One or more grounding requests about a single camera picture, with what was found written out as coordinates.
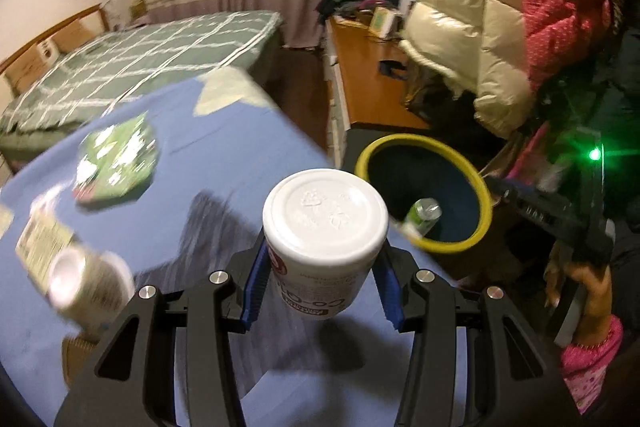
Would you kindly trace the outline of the person's right hand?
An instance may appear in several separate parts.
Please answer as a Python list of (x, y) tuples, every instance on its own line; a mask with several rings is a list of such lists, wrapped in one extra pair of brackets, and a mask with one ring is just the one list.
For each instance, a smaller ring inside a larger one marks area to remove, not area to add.
[(573, 249), (556, 241), (544, 271), (546, 307), (552, 309), (548, 335), (565, 348), (594, 348), (608, 338), (612, 317), (612, 279), (608, 265), (573, 262)]

